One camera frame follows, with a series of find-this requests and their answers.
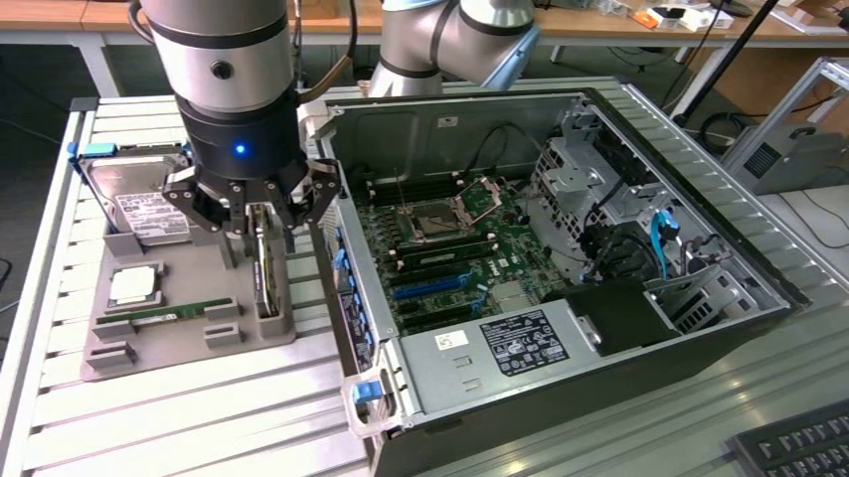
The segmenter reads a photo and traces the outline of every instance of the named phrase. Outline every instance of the aluminum profile table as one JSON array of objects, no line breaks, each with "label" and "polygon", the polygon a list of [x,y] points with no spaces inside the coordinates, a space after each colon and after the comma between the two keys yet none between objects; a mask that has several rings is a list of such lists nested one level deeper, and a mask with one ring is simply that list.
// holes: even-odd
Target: aluminum profile table
[{"label": "aluminum profile table", "polygon": [[[523,81],[596,87],[751,242],[808,294],[804,315],[694,378],[428,472],[435,476],[740,475],[724,440],[849,395],[846,275],[751,196],[635,88],[612,79]],[[448,88],[461,90],[461,86]],[[357,94],[340,88],[331,94]],[[72,114],[73,142],[181,141],[168,96],[101,101]],[[308,130],[325,111],[304,111]],[[325,312],[299,310],[299,340],[101,383],[78,381],[104,219],[60,155],[2,373],[2,476],[368,475],[345,430]],[[299,245],[309,244],[299,238]],[[307,259],[292,273],[316,272]],[[309,282],[293,290],[309,302]]]}]

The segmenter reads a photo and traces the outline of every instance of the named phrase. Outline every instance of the warning label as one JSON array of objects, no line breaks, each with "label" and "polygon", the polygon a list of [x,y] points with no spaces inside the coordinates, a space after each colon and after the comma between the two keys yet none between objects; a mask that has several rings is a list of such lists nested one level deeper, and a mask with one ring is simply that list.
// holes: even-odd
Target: warning label
[{"label": "warning label", "polygon": [[501,374],[515,376],[568,358],[540,310],[480,325]]},{"label": "warning label", "polygon": [[188,234],[185,216],[161,194],[126,194],[114,199],[129,228],[140,239]]}]

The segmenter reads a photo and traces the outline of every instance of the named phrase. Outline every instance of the blue pcie slot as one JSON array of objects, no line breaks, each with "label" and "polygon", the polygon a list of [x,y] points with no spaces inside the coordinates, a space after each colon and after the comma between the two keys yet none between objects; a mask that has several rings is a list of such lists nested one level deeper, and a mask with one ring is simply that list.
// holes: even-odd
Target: blue pcie slot
[{"label": "blue pcie slot", "polygon": [[453,291],[465,287],[468,283],[468,277],[472,272],[459,275],[447,280],[437,281],[435,283],[427,283],[424,285],[409,286],[400,288],[392,292],[393,300],[404,300],[407,298],[416,298],[419,296],[432,295],[433,293],[441,293],[443,291]]}]

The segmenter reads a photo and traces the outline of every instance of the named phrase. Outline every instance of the blue cable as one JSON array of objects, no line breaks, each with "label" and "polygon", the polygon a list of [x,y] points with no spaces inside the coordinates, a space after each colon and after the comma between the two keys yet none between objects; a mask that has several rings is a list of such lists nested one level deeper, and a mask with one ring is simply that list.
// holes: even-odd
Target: blue cable
[{"label": "blue cable", "polygon": [[651,218],[651,246],[654,252],[660,260],[660,269],[663,271],[663,279],[668,278],[668,271],[666,269],[666,255],[663,254],[663,246],[660,245],[660,228],[668,227],[670,229],[679,229],[678,221],[668,211],[658,212]]}]

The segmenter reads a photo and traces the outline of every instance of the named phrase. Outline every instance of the gray floor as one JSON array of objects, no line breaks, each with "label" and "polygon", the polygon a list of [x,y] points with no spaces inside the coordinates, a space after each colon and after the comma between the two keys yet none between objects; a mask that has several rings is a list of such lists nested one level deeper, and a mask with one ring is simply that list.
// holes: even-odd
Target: gray floor
[{"label": "gray floor", "polygon": [[[631,63],[654,63],[671,53],[619,56]],[[337,50],[331,47],[305,48],[304,66],[309,80],[320,77],[336,55]],[[648,66],[644,73],[638,73],[636,67],[623,64],[603,48],[568,48],[557,65],[549,63],[548,55],[548,47],[536,50],[525,78],[622,75],[655,101],[659,101],[680,70],[670,58]],[[152,48],[110,47],[109,56],[126,95],[169,93]],[[373,65],[376,58],[375,47],[359,49],[359,74],[367,75],[365,67]],[[14,84],[9,75],[50,101],[66,107],[73,97],[97,94],[77,50],[72,47],[0,46],[0,61],[0,119],[12,120],[53,138],[61,138],[65,115]],[[344,82],[352,83],[351,74]],[[724,99],[712,94],[691,124],[698,124],[704,114],[728,108]],[[13,263],[8,281],[0,290],[1,308],[17,300],[22,288],[58,148],[49,141],[26,135],[1,122],[0,147],[0,257]],[[8,336],[13,316],[13,311],[0,315],[0,337]]]}]

